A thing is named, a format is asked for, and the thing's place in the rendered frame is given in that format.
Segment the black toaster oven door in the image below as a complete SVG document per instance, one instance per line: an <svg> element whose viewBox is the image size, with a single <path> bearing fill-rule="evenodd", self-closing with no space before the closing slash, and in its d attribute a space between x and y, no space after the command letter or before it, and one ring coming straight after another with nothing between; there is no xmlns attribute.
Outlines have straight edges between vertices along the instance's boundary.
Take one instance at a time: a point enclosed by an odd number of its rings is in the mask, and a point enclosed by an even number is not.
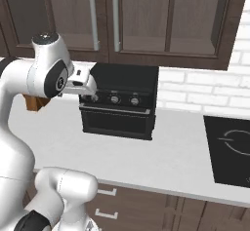
<svg viewBox="0 0 250 231"><path fill-rule="evenodd" d="M134 113L80 107L83 132L152 140L155 115L150 111Z"/></svg>

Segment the dark wood glass cupboard door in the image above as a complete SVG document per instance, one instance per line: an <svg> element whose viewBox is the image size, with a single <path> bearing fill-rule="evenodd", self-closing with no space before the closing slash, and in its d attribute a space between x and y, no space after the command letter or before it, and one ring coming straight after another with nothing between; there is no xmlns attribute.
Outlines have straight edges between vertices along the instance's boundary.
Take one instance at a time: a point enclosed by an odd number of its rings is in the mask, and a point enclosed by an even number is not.
<svg viewBox="0 0 250 231"><path fill-rule="evenodd" d="M120 52L114 51L112 0L108 6L109 60L114 63L223 69L229 0L119 0Z"/></svg>
<svg viewBox="0 0 250 231"><path fill-rule="evenodd" d="M0 57L32 58L31 37L57 32L73 60L108 61L105 0L96 0L100 49L94 51L89 0L0 0Z"/></svg>

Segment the black toaster oven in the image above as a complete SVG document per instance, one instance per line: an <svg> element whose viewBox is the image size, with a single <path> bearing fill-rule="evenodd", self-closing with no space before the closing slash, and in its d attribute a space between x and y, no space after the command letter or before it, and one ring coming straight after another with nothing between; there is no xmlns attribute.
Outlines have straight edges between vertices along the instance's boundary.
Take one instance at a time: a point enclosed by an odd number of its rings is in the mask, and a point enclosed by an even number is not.
<svg viewBox="0 0 250 231"><path fill-rule="evenodd" d="M97 83L96 95L99 100L92 102L91 96L80 96L79 105L112 109L149 109L155 115L158 72L157 66L98 62L91 68L90 74ZM119 96L119 103L112 103L111 96ZM139 99L138 105L130 102L132 97Z"/></svg>

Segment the dark wood drawer front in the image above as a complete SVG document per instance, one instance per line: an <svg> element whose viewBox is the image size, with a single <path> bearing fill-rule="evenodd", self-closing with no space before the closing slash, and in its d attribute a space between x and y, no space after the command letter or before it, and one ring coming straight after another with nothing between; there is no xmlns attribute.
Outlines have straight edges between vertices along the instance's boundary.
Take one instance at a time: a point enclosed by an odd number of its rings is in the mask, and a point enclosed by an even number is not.
<svg viewBox="0 0 250 231"><path fill-rule="evenodd" d="M116 196L98 193L94 199L94 204L97 207L105 207L113 211L136 210L162 212L165 208L166 196L164 194L116 185L99 184L99 189L111 190L113 188L117 189Z"/></svg>
<svg viewBox="0 0 250 231"><path fill-rule="evenodd" d="M117 219L95 216L95 210L114 214L118 212ZM119 210L113 211L94 204L87 205L88 214L96 221L101 231L161 231L163 225L162 212Z"/></svg>

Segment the dark wood base cupboard door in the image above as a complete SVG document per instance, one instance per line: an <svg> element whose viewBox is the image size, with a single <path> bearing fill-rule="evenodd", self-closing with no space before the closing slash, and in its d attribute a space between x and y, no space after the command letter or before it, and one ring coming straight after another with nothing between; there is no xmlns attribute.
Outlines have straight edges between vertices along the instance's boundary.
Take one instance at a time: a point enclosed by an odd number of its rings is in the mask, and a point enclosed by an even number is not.
<svg viewBox="0 0 250 231"><path fill-rule="evenodd" d="M250 231L250 208L207 202L197 231Z"/></svg>
<svg viewBox="0 0 250 231"><path fill-rule="evenodd" d="M163 231L198 231L205 206L202 200L168 195Z"/></svg>

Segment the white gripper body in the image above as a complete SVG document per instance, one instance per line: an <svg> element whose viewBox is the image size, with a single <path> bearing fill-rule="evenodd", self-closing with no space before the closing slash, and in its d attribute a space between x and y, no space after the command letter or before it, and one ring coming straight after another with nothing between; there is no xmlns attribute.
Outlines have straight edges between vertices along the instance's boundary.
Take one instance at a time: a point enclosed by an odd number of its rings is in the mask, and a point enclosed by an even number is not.
<svg viewBox="0 0 250 231"><path fill-rule="evenodd" d="M92 75L88 77L71 76L62 90L64 94L71 95L94 95L97 91L97 84Z"/></svg>

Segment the brown wooden block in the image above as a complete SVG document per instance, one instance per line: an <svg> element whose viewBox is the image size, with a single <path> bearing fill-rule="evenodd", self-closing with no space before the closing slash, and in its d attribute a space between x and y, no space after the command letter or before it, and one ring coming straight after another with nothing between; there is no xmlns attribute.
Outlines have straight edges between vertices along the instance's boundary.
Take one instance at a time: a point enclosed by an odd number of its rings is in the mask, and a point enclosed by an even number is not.
<svg viewBox="0 0 250 231"><path fill-rule="evenodd" d="M25 99L26 109L28 111L38 112L42 107L46 106L49 102L49 98L38 97L38 96L28 96L23 95Z"/></svg>

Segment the black hob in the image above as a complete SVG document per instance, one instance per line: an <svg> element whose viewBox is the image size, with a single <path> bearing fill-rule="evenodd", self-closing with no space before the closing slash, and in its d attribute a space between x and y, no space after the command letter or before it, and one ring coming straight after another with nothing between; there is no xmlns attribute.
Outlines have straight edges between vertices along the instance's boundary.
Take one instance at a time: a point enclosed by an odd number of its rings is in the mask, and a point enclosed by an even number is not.
<svg viewBox="0 0 250 231"><path fill-rule="evenodd" d="M204 116L216 183L250 188L250 120Z"/></svg>

